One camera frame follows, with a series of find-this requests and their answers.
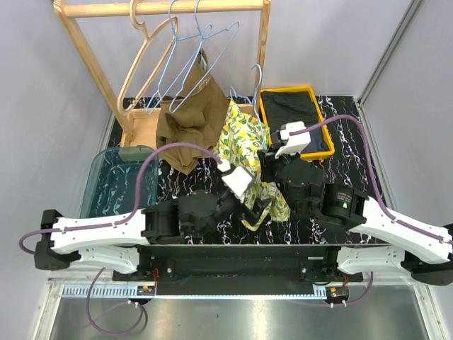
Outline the yellow floral cloth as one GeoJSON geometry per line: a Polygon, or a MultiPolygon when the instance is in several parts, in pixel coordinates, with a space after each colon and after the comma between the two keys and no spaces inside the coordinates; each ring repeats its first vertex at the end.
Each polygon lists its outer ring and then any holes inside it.
{"type": "Polygon", "coordinates": [[[286,222],[291,210],[275,183],[260,180],[261,169],[258,150],[263,148],[263,140],[270,136],[269,127],[261,125],[259,119],[244,113],[234,101],[229,102],[226,120],[214,152],[221,159],[227,159],[234,166],[242,166],[254,181],[245,191],[243,202],[248,209],[259,201],[268,200],[257,222],[243,221],[245,227],[256,231],[269,217],[273,222],[286,222]]]}

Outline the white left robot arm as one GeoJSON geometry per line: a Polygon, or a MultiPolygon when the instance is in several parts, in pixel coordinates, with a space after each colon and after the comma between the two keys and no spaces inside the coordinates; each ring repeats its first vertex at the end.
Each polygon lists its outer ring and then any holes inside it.
{"type": "Polygon", "coordinates": [[[195,191],[123,216],[74,219],[46,210],[33,256],[35,267],[57,271],[73,263],[86,264],[143,281],[152,274],[153,263],[140,256],[140,246],[182,244],[186,236],[203,237],[232,216],[252,224],[269,205],[270,199],[257,199],[247,208],[242,199],[225,190],[218,194],[195,191]]]}

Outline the tan brown skirt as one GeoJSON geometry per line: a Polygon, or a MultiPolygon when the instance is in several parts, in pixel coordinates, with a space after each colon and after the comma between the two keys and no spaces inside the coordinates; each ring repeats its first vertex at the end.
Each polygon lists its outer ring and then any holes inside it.
{"type": "MultiPolygon", "coordinates": [[[[188,85],[194,85],[202,76],[202,67],[196,65],[190,72],[188,85]]],[[[199,145],[212,151],[219,141],[229,107],[224,92],[210,74],[194,94],[175,112],[170,112],[173,97],[165,96],[161,103],[156,128],[156,146],[184,142],[199,145]]]]}

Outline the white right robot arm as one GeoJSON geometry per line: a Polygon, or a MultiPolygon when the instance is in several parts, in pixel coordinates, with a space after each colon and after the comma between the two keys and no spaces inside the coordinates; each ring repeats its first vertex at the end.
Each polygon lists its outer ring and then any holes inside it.
{"type": "Polygon", "coordinates": [[[326,229],[368,234],[384,246],[338,246],[326,252],[321,272],[336,281],[345,274],[396,272],[428,285],[452,283],[452,226],[437,227],[380,206],[366,193],[326,182],[322,169],[298,154],[258,151],[263,182],[275,183],[291,213],[326,229]]]}

